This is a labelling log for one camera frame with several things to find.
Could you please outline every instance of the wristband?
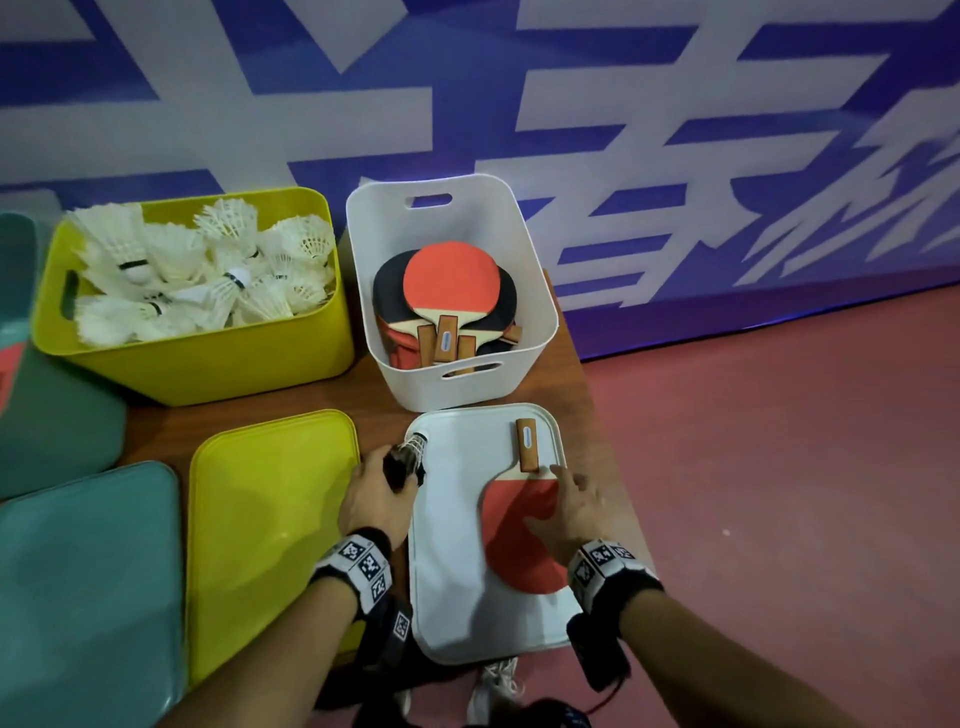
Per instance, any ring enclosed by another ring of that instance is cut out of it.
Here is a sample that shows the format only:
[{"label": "wristband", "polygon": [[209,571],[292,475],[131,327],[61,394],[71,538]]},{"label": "wristband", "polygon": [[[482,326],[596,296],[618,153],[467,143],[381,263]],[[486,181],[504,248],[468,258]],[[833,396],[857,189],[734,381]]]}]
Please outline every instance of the wristband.
[{"label": "wristband", "polygon": [[332,576],[348,584],[357,595],[357,618],[366,621],[393,586],[390,539],[379,528],[358,528],[335,544],[317,562],[310,584]]},{"label": "wristband", "polygon": [[663,591],[651,567],[616,541],[599,539],[577,550],[567,568],[567,581],[584,612],[617,636],[620,613],[634,595],[647,589]]}]

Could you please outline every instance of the cable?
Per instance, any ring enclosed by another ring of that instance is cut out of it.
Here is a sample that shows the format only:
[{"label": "cable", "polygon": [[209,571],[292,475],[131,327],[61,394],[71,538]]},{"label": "cable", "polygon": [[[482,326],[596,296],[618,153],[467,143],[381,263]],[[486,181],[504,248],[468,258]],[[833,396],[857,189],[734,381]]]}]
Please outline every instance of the cable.
[{"label": "cable", "polygon": [[613,686],[613,691],[612,691],[609,695],[607,695],[607,697],[605,697],[603,700],[601,700],[599,703],[597,703],[597,704],[594,705],[592,708],[590,708],[590,709],[587,711],[586,715],[592,716],[594,713],[596,713],[597,711],[599,711],[601,708],[605,708],[605,707],[607,706],[607,704],[616,697],[616,694],[617,694],[618,692],[620,692],[620,688],[623,687],[623,684],[624,684],[625,682],[627,682],[626,676],[621,677],[621,678],[617,681],[616,685]]}]

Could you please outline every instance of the hand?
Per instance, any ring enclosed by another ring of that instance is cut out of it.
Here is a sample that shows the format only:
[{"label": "hand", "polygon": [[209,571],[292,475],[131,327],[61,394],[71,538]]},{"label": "hand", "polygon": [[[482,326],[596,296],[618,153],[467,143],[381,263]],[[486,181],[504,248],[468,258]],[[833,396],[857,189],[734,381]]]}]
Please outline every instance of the hand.
[{"label": "hand", "polygon": [[417,497],[417,477],[411,475],[403,484],[403,490],[390,490],[383,475],[383,458],[390,452],[390,445],[368,452],[363,462],[353,469],[344,502],[340,505],[337,525],[345,536],[357,528],[379,528],[390,539],[392,548],[397,548],[407,537],[410,520],[414,513],[414,498]]},{"label": "hand", "polygon": [[609,539],[611,518],[607,502],[585,475],[551,465],[560,490],[557,510],[546,521],[523,519],[530,532],[539,538],[554,561],[568,566],[577,549],[596,539]]}]

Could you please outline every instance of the bin handle hole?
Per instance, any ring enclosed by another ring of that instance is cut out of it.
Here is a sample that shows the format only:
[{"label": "bin handle hole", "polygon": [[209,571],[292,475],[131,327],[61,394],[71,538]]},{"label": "bin handle hole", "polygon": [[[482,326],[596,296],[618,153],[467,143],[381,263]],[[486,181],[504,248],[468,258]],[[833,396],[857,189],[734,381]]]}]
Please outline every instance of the bin handle hole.
[{"label": "bin handle hole", "polygon": [[63,282],[63,294],[60,296],[60,315],[67,321],[73,321],[79,290],[80,276],[77,275],[76,271],[67,271]]},{"label": "bin handle hole", "polygon": [[458,369],[453,372],[447,372],[444,375],[444,379],[452,379],[454,377],[457,377],[459,379],[462,376],[482,375],[484,372],[492,372],[494,369],[497,369],[498,367],[502,367],[502,366],[503,366],[502,361],[493,361],[490,364],[484,364],[482,366],[477,367],[472,372],[464,372],[464,370],[462,369]]},{"label": "bin handle hole", "polygon": [[418,197],[408,197],[406,205],[413,207],[442,207],[453,202],[453,195],[445,192],[441,195],[419,195]]}]

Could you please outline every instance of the wrist tracker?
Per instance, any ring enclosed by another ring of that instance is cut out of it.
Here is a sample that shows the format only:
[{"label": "wrist tracker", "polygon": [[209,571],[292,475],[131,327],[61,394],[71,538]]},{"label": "wrist tracker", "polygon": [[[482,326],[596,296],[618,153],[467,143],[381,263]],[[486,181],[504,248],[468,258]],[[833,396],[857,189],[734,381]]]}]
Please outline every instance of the wrist tracker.
[{"label": "wrist tracker", "polygon": [[357,614],[367,626],[356,663],[373,672],[397,667],[410,635],[410,605],[390,594],[394,584],[390,539],[379,528],[358,528],[335,544],[313,569],[309,583],[332,577],[357,595]]},{"label": "wrist tracker", "polygon": [[630,677],[630,663],[617,639],[620,614],[634,595],[663,591],[653,570],[615,541],[582,546],[567,568],[567,582],[583,614],[566,624],[566,634],[587,682],[600,692]]}]

